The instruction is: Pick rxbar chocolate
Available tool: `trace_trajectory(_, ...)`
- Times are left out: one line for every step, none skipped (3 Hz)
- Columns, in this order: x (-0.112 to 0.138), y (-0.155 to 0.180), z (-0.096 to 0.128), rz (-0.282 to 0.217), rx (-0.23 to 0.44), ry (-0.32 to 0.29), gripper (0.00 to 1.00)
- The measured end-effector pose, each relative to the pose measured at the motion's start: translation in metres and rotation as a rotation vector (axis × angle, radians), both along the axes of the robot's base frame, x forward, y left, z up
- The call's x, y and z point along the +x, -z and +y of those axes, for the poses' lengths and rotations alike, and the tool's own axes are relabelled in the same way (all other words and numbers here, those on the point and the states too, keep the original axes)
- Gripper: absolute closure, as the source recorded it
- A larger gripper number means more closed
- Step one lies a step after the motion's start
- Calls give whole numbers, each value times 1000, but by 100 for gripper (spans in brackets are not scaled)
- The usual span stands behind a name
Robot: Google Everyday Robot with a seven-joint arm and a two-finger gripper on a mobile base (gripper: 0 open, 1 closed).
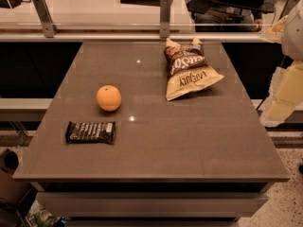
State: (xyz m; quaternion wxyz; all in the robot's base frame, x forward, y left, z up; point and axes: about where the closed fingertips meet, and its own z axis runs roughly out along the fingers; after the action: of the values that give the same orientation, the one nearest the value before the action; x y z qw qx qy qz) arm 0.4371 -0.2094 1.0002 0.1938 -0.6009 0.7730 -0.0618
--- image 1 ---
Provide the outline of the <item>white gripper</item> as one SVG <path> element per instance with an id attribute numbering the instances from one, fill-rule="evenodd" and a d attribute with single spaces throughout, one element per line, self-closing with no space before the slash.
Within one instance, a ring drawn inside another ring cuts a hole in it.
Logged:
<path id="1" fill-rule="evenodd" d="M 260 38 L 268 43 L 281 43 L 283 54 L 296 60 L 286 69 L 276 69 L 269 95 L 263 103 L 260 123 L 265 127 L 276 127 L 303 102 L 303 0 L 288 16 L 266 29 Z"/>

